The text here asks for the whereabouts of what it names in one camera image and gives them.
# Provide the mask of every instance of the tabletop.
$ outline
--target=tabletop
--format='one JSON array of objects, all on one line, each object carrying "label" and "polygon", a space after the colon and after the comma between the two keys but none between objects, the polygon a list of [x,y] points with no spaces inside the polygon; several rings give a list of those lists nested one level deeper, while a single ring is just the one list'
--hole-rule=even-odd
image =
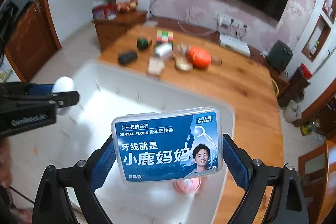
[{"label": "tabletop", "polygon": [[[156,39],[157,30],[137,25],[106,48],[99,60],[118,64],[117,57],[127,50],[137,51],[138,37]],[[207,70],[194,69],[181,72],[175,69],[174,61],[166,67],[157,80],[166,81],[198,94],[218,97],[229,102],[236,113],[234,142],[247,151],[252,159],[261,159],[265,164],[283,166],[283,141],[278,104],[269,71],[257,62],[238,53],[221,48],[206,40],[174,31],[174,43],[185,43],[206,49],[213,56],[221,58],[221,66],[210,65]],[[152,47],[138,52],[138,59],[126,67],[139,73],[146,73]],[[271,190],[266,190],[254,223],[261,223],[265,214]],[[239,205],[244,190],[236,186],[229,173],[214,224],[227,223]]]}]

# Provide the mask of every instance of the man's black hair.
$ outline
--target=man's black hair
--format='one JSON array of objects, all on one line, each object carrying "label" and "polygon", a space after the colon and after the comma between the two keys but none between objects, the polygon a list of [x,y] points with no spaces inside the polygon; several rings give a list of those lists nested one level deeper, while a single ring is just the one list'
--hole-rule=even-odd
[{"label": "man's black hair", "polygon": [[208,155],[210,155],[210,149],[209,147],[207,147],[205,144],[199,144],[198,146],[196,146],[193,150],[193,158],[196,158],[197,153],[201,150],[204,149],[208,152]]}]

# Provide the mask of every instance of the door frame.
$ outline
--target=door frame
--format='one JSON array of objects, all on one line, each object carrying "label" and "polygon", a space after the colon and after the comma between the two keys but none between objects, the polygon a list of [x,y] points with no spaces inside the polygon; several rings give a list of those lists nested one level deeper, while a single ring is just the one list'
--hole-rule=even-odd
[{"label": "door frame", "polygon": [[[62,45],[59,42],[56,30],[55,30],[53,19],[51,17],[51,12],[50,12],[50,8],[49,8],[48,0],[39,0],[39,3],[40,3],[42,17],[43,17],[43,20],[44,20],[46,28],[47,28],[47,32],[49,34],[50,40],[51,40],[55,50],[57,51],[57,50],[62,48]],[[23,76],[23,74],[20,72],[18,66],[15,64],[13,56],[11,55],[11,52],[8,50],[7,47],[5,48],[5,55],[8,59],[8,61],[9,61],[10,65],[12,66],[13,70],[15,71],[16,75],[19,77],[19,79],[22,82],[27,82],[27,79]]]},{"label": "door frame", "polygon": [[293,122],[293,125],[299,127],[305,124],[309,119],[319,112],[336,94],[336,78],[327,87],[327,89],[318,97],[305,111],[302,112],[302,118]]}]

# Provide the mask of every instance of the black speaker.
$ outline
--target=black speaker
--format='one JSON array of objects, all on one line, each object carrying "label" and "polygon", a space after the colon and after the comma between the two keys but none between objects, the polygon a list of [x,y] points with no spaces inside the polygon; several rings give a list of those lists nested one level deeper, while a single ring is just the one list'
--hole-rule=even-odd
[{"label": "black speaker", "polygon": [[278,72],[283,72],[292,57],[292,50],[285,43],[278,40],[272,47],[266,59],[272,68]]}]

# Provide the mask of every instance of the pink wallpaper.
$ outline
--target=pink wallpaper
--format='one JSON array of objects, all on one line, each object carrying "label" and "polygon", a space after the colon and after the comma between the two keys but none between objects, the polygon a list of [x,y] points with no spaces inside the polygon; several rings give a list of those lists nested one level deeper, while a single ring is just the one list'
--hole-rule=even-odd
[{"label": "pink wallpaper", "polygon": [[174,18],[193,25],[216,28],[217,13],[242,20],[247,25],[243,41],[262,50],[269,50],[278,40],[294,49],[308,23],[316,0],[288,0],[279,22],[261,11],[235,0],[159,0],[154,14]]}]

